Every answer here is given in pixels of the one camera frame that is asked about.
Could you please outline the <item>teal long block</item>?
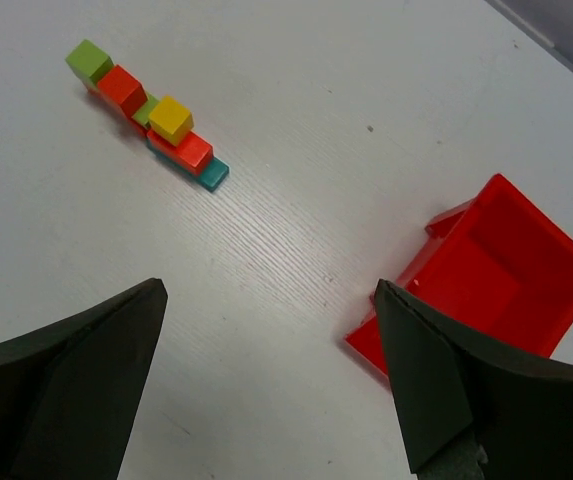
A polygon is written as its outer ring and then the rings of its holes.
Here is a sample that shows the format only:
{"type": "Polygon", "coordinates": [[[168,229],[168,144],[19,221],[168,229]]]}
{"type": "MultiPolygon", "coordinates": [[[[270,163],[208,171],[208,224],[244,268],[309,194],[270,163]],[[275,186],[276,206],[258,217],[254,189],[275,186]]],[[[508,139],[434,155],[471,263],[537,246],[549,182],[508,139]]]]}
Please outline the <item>teal long block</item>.
{"type": "Polygon", "coordinates": [[[201,186],[210,193],[215,192],[219,188],[230,172],[229,166],[226,163],[214,157],[199,175],[194,175],[156,150],[149,141],[146,142],[146,147],[162,165],[170,169],[173,173],[178,174],[181,178],[192,184],[201,186]]]}

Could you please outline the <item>small red cube block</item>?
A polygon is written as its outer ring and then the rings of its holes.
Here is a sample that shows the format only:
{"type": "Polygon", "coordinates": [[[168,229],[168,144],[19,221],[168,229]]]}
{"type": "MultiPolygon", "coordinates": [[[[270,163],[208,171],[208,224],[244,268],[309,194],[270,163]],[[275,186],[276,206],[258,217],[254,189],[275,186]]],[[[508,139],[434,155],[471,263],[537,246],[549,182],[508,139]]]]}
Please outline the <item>small red cube block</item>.
{"type": "Polygon", "coordinates": [[[97,87],[103,98],[126,118],[132,117],[148,99],[142,84],[121,65],[115,65],[97,87]]]}

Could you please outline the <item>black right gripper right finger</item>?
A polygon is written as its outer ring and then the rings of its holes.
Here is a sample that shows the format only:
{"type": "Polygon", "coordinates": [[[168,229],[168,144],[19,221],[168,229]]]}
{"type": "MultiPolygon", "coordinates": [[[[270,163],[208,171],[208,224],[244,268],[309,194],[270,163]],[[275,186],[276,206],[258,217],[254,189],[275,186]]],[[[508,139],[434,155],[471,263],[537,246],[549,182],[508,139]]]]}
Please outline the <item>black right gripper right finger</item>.
{"type": "Polygon", "coordinates": [[[573,365],[496,340],[386,280],[374,303],[412,473],[573,479],[573,365]]]}

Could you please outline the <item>green rectangular block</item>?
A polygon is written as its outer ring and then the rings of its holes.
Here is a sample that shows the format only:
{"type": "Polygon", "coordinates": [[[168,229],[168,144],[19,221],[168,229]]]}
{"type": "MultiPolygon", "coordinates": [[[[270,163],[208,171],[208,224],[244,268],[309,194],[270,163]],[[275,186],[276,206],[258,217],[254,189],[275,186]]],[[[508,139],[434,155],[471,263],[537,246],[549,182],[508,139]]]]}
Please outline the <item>green rectangular block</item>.
{"type": "Polygon", "coordinates": [[[135,111],[130,119],[132,122],[142,127],[143,129],[149,130],[151,128],[149,116],[152,110],[159,103],[159,100],[148,91],[146,91],[145,94],[146,101],[135,111]]]}

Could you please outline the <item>red rectangular block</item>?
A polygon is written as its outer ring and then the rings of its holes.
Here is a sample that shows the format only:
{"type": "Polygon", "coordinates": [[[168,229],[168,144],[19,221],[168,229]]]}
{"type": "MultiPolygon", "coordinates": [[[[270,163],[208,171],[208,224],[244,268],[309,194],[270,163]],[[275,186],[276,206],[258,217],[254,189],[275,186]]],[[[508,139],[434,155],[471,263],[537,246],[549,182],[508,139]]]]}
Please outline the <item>red rectangular block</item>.
{"type": "Polygon", "coordinates": [[[147,141],[155,152],[194,176],[200,175],[214,158],[212,145],[192,131],[178,145],[169,143],[154,130],[147,132],[147,141]]]}

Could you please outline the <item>small green cube block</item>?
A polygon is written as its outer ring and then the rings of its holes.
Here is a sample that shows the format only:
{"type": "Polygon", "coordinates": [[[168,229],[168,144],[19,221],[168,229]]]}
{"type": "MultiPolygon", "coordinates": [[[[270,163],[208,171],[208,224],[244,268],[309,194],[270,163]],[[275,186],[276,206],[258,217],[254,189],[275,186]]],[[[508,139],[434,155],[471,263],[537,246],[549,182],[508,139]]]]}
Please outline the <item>small green cube block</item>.
{"type": "Polygon", "coordinates": [[[111,57],[87,39],[82,40],[66,56],[65,62],[88,88],[95,88],[114,66],[111,57]]]}

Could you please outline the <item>red arch block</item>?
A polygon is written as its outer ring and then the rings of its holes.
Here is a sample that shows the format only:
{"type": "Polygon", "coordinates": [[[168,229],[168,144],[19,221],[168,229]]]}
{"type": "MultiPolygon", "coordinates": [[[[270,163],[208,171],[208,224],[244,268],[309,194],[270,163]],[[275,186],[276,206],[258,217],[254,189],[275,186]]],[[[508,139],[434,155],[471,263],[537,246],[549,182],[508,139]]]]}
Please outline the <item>red arch block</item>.
{"type": "Polygon", "coordinates": [[[118,108],[112,105],[96,89],[86,87],[85,101],[98,111],[101,111],[117,125],[117,133],[121,137],[135,137],[146,139],[147,130],[140,124],[125,116],[118,108]]]}

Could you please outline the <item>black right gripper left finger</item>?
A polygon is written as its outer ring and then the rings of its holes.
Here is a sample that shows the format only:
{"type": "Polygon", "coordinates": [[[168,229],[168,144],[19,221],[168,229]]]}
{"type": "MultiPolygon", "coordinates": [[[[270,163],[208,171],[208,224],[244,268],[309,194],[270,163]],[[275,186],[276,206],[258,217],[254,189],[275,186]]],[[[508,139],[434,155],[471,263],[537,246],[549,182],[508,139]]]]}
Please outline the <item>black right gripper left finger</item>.
{"type": "Polygon", "coordinates": [[[115,479],[168,294],[151,278],[0,343],[0,479],[115,479]]]}

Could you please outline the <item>yellow cube block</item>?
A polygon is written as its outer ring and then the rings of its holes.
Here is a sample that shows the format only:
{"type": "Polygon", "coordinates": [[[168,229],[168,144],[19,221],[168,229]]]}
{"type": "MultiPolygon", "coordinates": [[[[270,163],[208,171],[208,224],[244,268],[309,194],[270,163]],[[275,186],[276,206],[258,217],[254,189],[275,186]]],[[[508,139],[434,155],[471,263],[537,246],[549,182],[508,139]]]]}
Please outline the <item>yellow cube block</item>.
{"type": "Polygon", "coordinates": [[[179,145],[194,127],[192,112],[172,96],[162,97],[148,119],[152,130],[173,146],[179,145]]]}

